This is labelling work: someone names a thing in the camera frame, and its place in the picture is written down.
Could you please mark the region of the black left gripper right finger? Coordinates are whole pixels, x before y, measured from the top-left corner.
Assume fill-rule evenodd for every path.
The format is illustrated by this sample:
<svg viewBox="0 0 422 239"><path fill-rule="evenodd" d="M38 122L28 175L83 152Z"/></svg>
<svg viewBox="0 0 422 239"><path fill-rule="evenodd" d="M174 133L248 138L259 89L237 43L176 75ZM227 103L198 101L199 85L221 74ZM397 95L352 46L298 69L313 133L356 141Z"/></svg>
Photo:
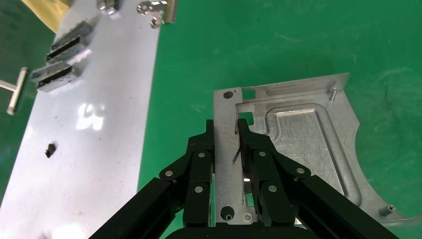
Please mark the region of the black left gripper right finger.
<svg viewBox="0 0 422 239"><path fill-rule="evenodd" d="M260 235L280 239L393 239L395 235L300 163L270 137L237 121L243 171L250 179Z"/></svg>

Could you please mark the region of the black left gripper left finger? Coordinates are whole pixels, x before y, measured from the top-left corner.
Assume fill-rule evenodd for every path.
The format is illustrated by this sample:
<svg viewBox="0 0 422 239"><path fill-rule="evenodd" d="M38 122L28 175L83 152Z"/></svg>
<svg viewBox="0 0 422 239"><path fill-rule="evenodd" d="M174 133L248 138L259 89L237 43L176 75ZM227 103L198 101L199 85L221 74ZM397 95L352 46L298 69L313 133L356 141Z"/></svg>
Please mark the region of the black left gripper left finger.
<svg viewBox="0 0 422 239"><path fill-rule="evenodd" d="M176 214L184 227L209 227L213 120L188 139L186 153L162 169L92 236L93 239L158 239Z"/></svg>

